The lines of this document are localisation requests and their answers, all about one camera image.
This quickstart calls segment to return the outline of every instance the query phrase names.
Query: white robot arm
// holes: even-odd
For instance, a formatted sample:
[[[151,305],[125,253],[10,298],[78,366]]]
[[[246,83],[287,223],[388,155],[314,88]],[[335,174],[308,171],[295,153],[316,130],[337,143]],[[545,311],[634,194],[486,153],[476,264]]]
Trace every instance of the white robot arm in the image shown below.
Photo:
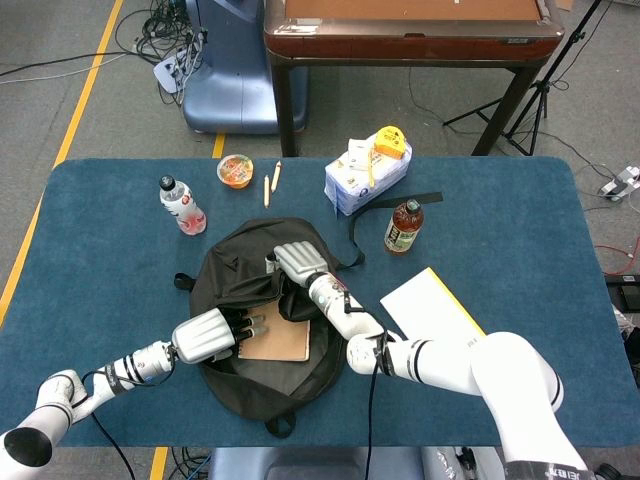
[[[349,341],[347,361],[354,371],[372,374],[377,366],[386,375],[481,395],[498,427],[509,479],[592,476],[554,415],[563,399],[562,382],[524,338],[493,333],[471,347],[453,341],[399,340],[328,273],[309,242],[279,246],[274,253],[285,274],[309,289],[314,303]]]
[[[171,342],[152,343],[85,375],[93,377],[92,395],[75,371],[52,375],[38,389],[35,410],[18,427],[0,436],[2,478],[38,478],[72,424],[136,386],[155,386],[149,382],[170,375],[176,360],[191,364],[230,356],[236,343],[265,331],[259,325],[261,320],[247,318],[229,324],[217,308],[187,320],[173,331]]]

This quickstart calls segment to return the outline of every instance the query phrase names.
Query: table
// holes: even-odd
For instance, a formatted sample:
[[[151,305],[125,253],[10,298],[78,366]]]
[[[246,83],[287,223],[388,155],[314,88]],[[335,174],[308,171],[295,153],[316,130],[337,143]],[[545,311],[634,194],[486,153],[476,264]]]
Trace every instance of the table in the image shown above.
[[[244,190],[222,185],[211,159],[73,160],[56,168],[0,330],[0,432],[33,409],[51,373],[82,375],[170,339],[189,315],[174,273],[196,274],[208,248],[248,218],[310,220],[339,259],[352,260],[348,219],[335,217],[322,191],[329,159],[284,159],[265,210],[259,180],[276,160],[256,160]],[[157,179],[167,173],[189,184],[207,212],[204,234],[183,235],[161,207]],[[405,257],[384,251],[388,209],[360,217],[366,262],[341,273],[354,296],[395,329],[379,299],[431,266],[485,331],[519,333],[554,366],[566,393],[558,418],[575,444],[640,443],[638,392],[564,162],[417,157],[387,195],[428,191],[442,191],[444,201],[425,207],[423,231]],[[182,364],[162,386],[122,395],[97,414],[123,446],[363,446],[369,381],[345,368],[297,413],[285,440],[224,409],[199,369]],[[397,378],[378,379],[374,418],[376,445],[499,442],[481,399]],[[74,426],[63,443],[106,445],[92,422]]]
[[[488,155],[564,29],[553,0],[266,0],[283,156],[295,156],[289,71],[301,65],[507,68],[473,155]]]

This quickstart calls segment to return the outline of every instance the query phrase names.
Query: yellow tape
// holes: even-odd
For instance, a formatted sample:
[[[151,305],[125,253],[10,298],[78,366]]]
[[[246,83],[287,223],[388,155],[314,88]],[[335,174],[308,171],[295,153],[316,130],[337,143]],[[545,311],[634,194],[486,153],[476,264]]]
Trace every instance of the yellow tape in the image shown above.
[[[471,323],[471,325],[473,325],[473,327],[478,331],[478,333],[480,333],[480,335],[482,335],[483,337],[486,336],[486,333],[484,333],[484,330],[482,330],[482,328],[480,328],[480,325],[478,325],[476,323],[476,321],[473,319],[473,317],[471,315],[469,315],[469,312],[467,312],[467,310],[462,306],[462,304],[458,301],[458,299],[455,297],[455,295],[453,293],[451,293],[451,290],[449,290],[447,288],[447,286],[442,282],[442,280],[440,280],[440,277],[438,277],[438,275],[436,275],[436,272],[434,272],[431,269],[431,267],[429,267],[429,268],[427,268],[427,273],[429,275],[431,275],[436,282],[438,282],[438,284],[440,285],[442,290],[444,292],[446,292],[447,295],[449,295],[449,298],[451,298],[453,303],[456,304],[456,306],[464,314],[464,316],[467,317],[467,320],[469,320],[469,323]]]
[[[213,152],[211,152],[211,158],[222,158],[222,151],[224,150],[224,133],[216,134],[216,140],[213,142]]]
[[[156,447],[153,454],[153,462],[151,463],[151,473],[149,480],[162,480],[164,477],[164,467],[167,464],[167,454],[169,447]]]
[[[113,32],[113,28],[116,24],[116,19],[118,18],[118,13],[120,12],[120,8],[122,7],[122,2],[123,0],[116,0],[113,4],[111,14],[109,15],[107,24],[104,27],[102,39],[100,40],[100,44],[98,45],[98,50],[96,51],[96,53],[104,53],[106,51],[107,44],[109,43],[109,38],[111,37],[111,33]],[[94,58],[91,66],[96,67],[100,65],[101,61],[102,56],[97,56]],[[76,134],[78,124],[80,123],[80,119],[82,118],[82,114],[84,113],[84,108],[89,101],[89,95],[91,94],[91,89],[93,88],[96,76],[98,75],[98,70],[98,68],[89,70],[87,80],[84,83],[84,88],[82,89],[82,93],[80,94],[80,98],[78,99],[78,103],[76,104],[76,109],[74,110],[71,121],[69,122],[69,126],[67,127],[67,133],[62,140],[62,145],[60,145],[60,150],[58,150],[58,155],[56,156],[55,162],[53,163],[53,168],[60,165],[67,158],[67,154],[69,153],[69,149],[71,148],[71,142],[73,142],[73,137]],[[4,318],[7,315],[7,311],[9,310],[9,304],[11,303],[11,299],[13,298],[13,294],[15,293],[16,286],[18,285],[18,280],[20,280],[20,274],[22,273],[22,268],[24,267],[24,262],[27,258],[29,247],[31,246],[31,240],[33,239],[33,232],[36,228],[36,223],[38,223],[38,215],[40,213],[41,202],[42,197],[40,197],[38,206],[36,207],[35,212],[33,212],[31,222],[29,223],[29,227],[27,228],[27,233],[22,240],[22,245],[20,246],[20,250],[18,251],[16,260],[13,263],[11,272],[9,273],[7,283],[4,286],[4,290],[2,291],[2,297],[0,297],[0,327],[2,327],[2,324],[4,323]]]

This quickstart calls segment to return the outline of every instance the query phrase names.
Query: notebook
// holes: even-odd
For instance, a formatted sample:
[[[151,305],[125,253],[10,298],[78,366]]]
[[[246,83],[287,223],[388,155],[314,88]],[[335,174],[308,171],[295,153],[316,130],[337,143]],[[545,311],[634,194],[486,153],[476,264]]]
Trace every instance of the notebook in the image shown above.
[[[280,315],[278,302],[250,308],[249,316],[264,315],[267,331],[243,340],[238,345],[238,358],[245,360],[309,360],[310,322],[289,322]]]
[[[380,303],[408,339],[454,339],[471,346],[485,335],[431,268],[396,288]]]

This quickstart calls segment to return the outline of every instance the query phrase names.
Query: tripod stand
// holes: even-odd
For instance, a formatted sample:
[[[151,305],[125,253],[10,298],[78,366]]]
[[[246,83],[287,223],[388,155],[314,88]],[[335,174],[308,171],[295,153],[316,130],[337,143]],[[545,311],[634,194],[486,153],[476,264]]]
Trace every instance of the tripod stand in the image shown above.
[[[527,102],[527,105],[524,107],[522,112],[520,112],[520,115],[518,115],[518,118],[516,119],[516,121],[511,126],[511,129],[507,133],[501,132],[501,135],[504,138],[506,138],[507,141],[511,145],[513,145],[516,149],[518,149],[518,151],[520,153],[522,153],[523,155],[527,155],[527,156],[533,155],[533,152],[534,152],[534,150],[536,148],[536,140],[538,138],[538,130],[539,130],[539,127],[540,127],[540,119],[542,118],[543,115],[544,115],[544,118],[547,118],[548,95],[549,95],[549,90],[551,89],[551,86],[553,84],[553,81],[551,80],[551,77],[553,77],[555,75],[556,70],[558,69],[560,64],[563,62],[563,60],[567,56],[567,54],[569,53],[569,50],[571,50],[571,47],[573,47],[573,45],[575,45],[576,43],[578,43],[580,40],[582,40],[585,37],[585,32],[583,31],[584,27],[589,22],[589,20],[591,19],[591,17],[595,13],[595,11],[598,9],[598,6],[600,6],[601,2],[602,2],[602,0],[594,0],[593,1],[593,3],[591,4],[591,7],[589,7],[589,10],[587,11],[587,13],[585,13],[584,17],[582,17],[582,20],[580,20],[580,23],[578,24],[576,29],[569,36],[569,39],[567,40],[567,43],[565,43],[564,47],[562,47],[562,50],[558,54],[558,57],[555,59],[555,61],[551,65],[551,67],[549,67],[549,70],[547,71],[546,75],[542,78],[542,80],[535,81],[529,87],[529,89],[534,89],[535,92],[533,93],[533,95],[531,95],[531,98]],[[442,124],[442,126],[446,127],[447,125],[455,123],[458,120],[462,120],[463,118],[469,117],[469,116],[474,115],[474,114],[478,115],[485,122],[489,122],[489,120],[490,120],[489,117],[487,117],[482,111],[487,109],[487,108],[489,108],[489,107],[492,107],[492,106],[500,103],[501,100],[502,100],[502,97],[498,98],[497,100],[494,100],[493,102],[486,103],[486,104],[484,104],[484,105],[482,105],[482,106],[480,106],[478,108],[474,108],[473,110],[471,110],[471,111],[469,111],[467,113],[464,113],[464,114],[459,115],[459,116],[457,116],[455,118],[452,118],[451,120],[447,120],[446,122],[444,122]],[[529,147],[529,150],[527,151],[522,147],[522,145],[520,145],[520,143],[516,142],[513,139],[513,136],[516,133],[518,133],[518,128],[522,124],[522,121],[524,120],[525,116],[529,113],[529,111],[531,110],[531,108],[535,104],[536,100],[538,101],[538,106],[537,106],[536,113],[535,113],[535,122],[534,122],[534,125],[533,125],[533,130],[532,130],[532,135],[531,135],[531,145]]]

